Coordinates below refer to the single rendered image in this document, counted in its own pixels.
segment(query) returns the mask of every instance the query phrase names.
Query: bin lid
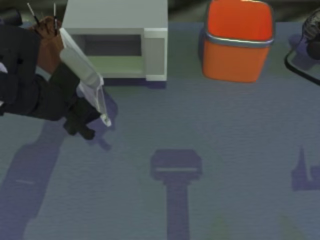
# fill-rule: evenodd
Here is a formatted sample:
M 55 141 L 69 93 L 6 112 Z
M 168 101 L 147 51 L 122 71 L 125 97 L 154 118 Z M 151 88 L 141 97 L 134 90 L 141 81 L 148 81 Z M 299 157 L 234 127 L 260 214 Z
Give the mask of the bin lid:
M 225 39 L 268 41 L 274 37 L 273 11 L 260 1 L 213 0 L 207 12 L 207 32 Z

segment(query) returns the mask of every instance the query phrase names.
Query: metal band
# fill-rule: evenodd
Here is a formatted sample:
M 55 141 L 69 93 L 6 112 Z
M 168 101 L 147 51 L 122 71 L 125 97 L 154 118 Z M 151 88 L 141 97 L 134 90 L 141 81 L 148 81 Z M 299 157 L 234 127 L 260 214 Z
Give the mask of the metal band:
M 219 37 L 219 36 L 215 36 L 215 35 L 209 33 L 209 31 L 208 31 L 208 16 L 209 16 L 211 2 L 207 6 L 206 14 L 205 14 L 206 18 L 205 18 L 205 22 L 204 22 L 204 29 L 205 29 L 206 39 L 214 44 L 227 45 L 227 46 L 232 46 L 232 47 L 266 48 L 266 47 L 270 46 L 274 42 L 274 37 L 275 37 L 275 32 L 276 32 L 276 23 L 274 21 L 275 13 L 269 4 L 267 4 L 265 2 L 259 2 L 259 3 L 267 5 L 271 11 L 271 17 L 272 17 L 272 36 L 271 36 L 271 39 L 269 39 L 267 41 L 241 40 L 241 39 L 235 39 L 235 38 Z

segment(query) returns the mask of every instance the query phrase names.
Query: pen holder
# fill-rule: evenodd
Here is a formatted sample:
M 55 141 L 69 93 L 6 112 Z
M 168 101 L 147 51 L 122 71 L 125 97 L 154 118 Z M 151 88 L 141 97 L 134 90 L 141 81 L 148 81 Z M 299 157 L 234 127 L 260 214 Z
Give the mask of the pen holder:
M 61 62 L 60 52 L 64 45 L 60 36 L 59 29 L 61 22 L 57 21 L 57 35 L 55 33 L 55 20 L 52 16 L 46 16 L 29 28 L 41 37 L 37 65 L 49 74 L 53 74 Z

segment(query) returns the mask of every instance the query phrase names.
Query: table surface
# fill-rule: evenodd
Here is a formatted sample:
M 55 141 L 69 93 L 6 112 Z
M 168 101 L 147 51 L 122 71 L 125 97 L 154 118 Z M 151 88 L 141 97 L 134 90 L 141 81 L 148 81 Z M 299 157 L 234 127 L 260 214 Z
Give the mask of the table surface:
M 188 194 L 168 199 L 188 202 L 175 215 L 176 223 L 189 215 L 177 240 L 188 230 L 192 240 L 319 239 L 319 191 L 293 191 L 291 177 L 304 160 L 307 171 L 301 165 L 294 180 L 302 186 L 320 160 L 320 88 L 283 64 L 301 25 L 277 25 L 252 84 L 202 76 L 201 27 L 170 24 L 166 89 L 106 87 L 114 128 L 94 122 L 93 142 L 67 136 L 61 121 L 0 118 L 0 239 L 167 239 L 175 213 L 166 211 L 167 186 L 151 174 L 157 150 L 201 158 Z M 185 167 L 195 161 L 183 160 Z
M 68 0 L 62 27 L 66 29 L 167 28 L 167 6 L 167 0 Z

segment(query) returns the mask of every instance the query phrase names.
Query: orange trash can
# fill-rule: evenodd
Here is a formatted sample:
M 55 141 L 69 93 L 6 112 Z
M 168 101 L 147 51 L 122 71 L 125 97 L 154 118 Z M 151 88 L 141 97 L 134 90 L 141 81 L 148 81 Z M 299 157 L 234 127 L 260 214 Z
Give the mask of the orange trash can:
M 213 0 L 204 28 L 202 71 L 207 78 L 241 83 L 259 78 L 275 35 L 268 4 Z

